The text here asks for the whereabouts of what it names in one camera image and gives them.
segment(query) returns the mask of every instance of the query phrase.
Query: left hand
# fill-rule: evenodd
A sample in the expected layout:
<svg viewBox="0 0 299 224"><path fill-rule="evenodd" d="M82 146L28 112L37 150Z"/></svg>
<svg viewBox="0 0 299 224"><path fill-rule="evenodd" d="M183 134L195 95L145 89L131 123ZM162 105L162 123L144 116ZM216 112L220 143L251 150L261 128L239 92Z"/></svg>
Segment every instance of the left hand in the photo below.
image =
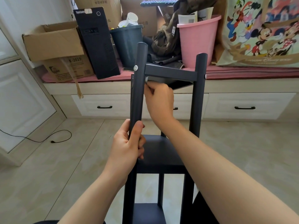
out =
<svg viewBox="0 0 299 224"><path fill-rule="evenodd" d="M130 120L127 119L122 124L118 132L113 137L110 156L104 168L105 173L119 180L122 187L128 178L129 173L133 169L137 158L143 159L144 148L146 142L141 135L144 124L137 121L134 125L129 139Z"/></svg>

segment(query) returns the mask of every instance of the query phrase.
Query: drawer handle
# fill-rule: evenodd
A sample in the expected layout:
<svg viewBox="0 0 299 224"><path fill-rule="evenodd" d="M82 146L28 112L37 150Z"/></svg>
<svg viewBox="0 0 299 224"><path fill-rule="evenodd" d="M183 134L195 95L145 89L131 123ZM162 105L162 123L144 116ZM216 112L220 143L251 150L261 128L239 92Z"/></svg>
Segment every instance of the drawer handle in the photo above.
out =
<svg viewBox="0 0 299 224"><path fill-rule="evenodd" d="M101 106L97 106L97 108L112 108L112 106L109 106L109 107L101 107Z"/></svg>
<svg viewBox="0 0 299 224"><path fill-rule="evenodd" d="M235 106L235 109L253 110L253 109L255 109L255 107L253 106L253 107L249 107L249 108L243 108L243 107L237 107L237 106Z"/></svg>

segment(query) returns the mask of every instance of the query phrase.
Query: hand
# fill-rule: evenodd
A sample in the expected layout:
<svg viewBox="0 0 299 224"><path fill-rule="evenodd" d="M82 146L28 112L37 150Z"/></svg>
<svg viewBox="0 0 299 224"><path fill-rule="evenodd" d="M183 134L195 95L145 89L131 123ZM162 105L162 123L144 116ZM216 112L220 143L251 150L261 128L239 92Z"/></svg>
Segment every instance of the hand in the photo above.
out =
<svg viewBox="0 0 299 224"><path fill-rule="evenodd" d="M173 90L164 83L148 82L144 85L145 101L150 116L157 127L162 127L173 117Z"/></svg>
<svg viewBox="0 0 299 224"><path fill-rule="evenodd" d="M141 121L136 122L130 139L128 135L129 124L130 120L125 120L114 135L110 156L103 171L103 173L118 179L120 188L126 183L137 158L143 159L143 145L146 142L144 136L141 135L142 128L145 127L144 124Z"/></svg>

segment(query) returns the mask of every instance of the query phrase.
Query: right hand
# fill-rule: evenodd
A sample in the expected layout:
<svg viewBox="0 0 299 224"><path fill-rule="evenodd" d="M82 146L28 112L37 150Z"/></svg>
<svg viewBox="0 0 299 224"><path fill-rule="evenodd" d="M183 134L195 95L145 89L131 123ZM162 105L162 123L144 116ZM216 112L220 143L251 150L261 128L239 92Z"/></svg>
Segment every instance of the right hand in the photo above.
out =
<svg viewBox="0 0 299 224"><path fill-rule="evenodd" d="M173 117L173 90L164 83L148 82L144 85L145 101L150 116L161 130Z"/></svg>

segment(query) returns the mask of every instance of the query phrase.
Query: drawer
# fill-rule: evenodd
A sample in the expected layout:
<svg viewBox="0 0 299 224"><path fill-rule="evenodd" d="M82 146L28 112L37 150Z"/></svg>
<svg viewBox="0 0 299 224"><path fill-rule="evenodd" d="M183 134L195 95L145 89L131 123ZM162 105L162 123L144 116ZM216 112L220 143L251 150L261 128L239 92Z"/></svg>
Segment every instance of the drawer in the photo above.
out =
<svg viewBox="0 0 299 224"><path fill-rule="evenodd" d="M277 119L296 93L210 93L205 119Z"/></svg>
<svg viewBox="0 0 299 224"><path fill-rule="evenodd" d="M202 105L202 118L204 116L205 107L208 101L208 94L204 94L203 105ZM191 93L177 93L174 94L174 103L173 106L175 110L173 111L173 116L176 119L190 119L191 113L191 103L192 103L192 94ZM143 101L143 111L142 111L143 119L150 119L150 114L147 110L145 98Z"/></svg>
<svg viewBox="0 0 299 224"><path fill-rule="evenodd" d="M83 99L72 95L82 116L130 117L130 94L86 94Z"/></svg>

